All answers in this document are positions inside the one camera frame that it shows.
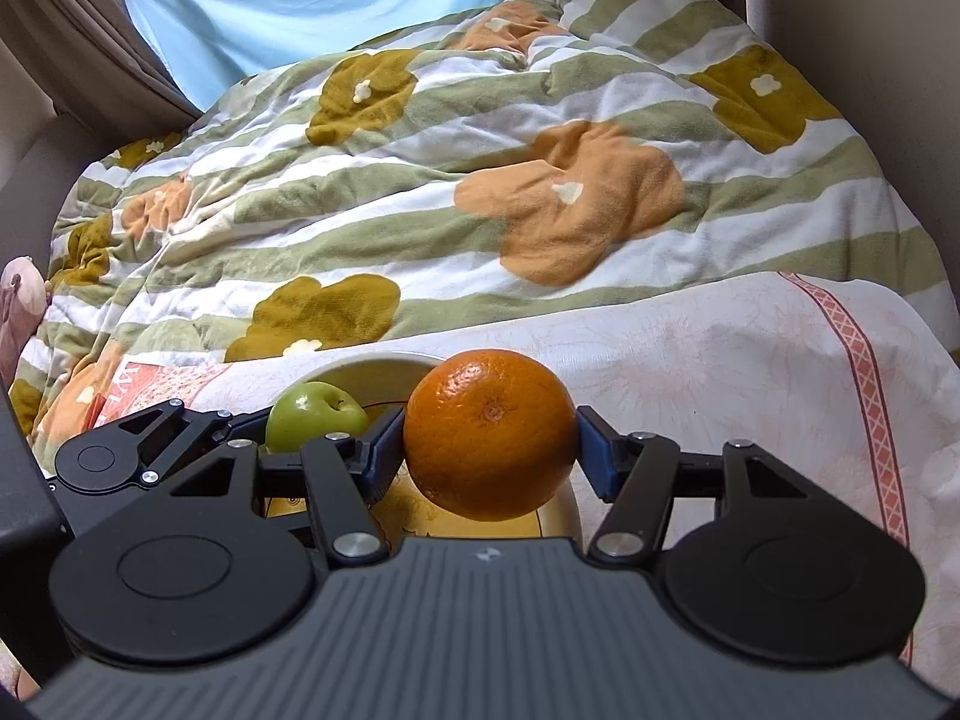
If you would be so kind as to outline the green apple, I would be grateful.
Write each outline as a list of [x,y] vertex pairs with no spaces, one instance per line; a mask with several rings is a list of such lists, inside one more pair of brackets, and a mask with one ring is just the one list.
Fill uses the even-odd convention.
[[286,388],[275,401],[263,444],[272,454],[286,454],[330,433],[361,436],[368,426],[370,418],[352,395],[330,383],[309,380]]

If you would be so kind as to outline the large orange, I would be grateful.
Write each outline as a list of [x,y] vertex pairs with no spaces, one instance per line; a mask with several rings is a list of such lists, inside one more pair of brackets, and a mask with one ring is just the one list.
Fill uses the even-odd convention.
[[556,374],[507,349],[451,356],[405,406],[413,483],[433,504],[478,522],[534,512],[578,456],[576,408]]

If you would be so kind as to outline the pink plush toy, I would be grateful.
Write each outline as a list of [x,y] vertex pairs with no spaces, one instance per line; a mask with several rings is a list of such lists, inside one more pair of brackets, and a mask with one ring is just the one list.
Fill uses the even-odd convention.
[[31,257],[10,260],[2,271],[0,366],[2,385],[10,387],[26,341],[36,332],[49,305],[49,290]]

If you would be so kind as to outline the beige headboard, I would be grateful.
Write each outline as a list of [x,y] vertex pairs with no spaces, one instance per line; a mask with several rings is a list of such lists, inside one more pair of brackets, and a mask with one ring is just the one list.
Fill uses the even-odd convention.
[[57,115],[21,158],[0,192],[2,262],[29,255],[46,271],[52,228],[83,169],[112,150],[75,117]]

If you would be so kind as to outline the floral striped duvet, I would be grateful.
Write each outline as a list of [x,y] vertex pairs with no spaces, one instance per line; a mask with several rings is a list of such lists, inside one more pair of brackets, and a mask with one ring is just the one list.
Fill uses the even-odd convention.
[[503,0],[244,78],[83,169],[11,406],[49,463],[126,362],[206,366],[652,298],[867,280],[947,348],[931,236],[716,0]]

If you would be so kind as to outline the left brown curtain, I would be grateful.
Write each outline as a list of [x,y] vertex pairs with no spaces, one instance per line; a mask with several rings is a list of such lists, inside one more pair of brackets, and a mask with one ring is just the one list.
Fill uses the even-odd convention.
[[114,0],[2,0],[2,41],[55,109],[114,145],[200,117]]

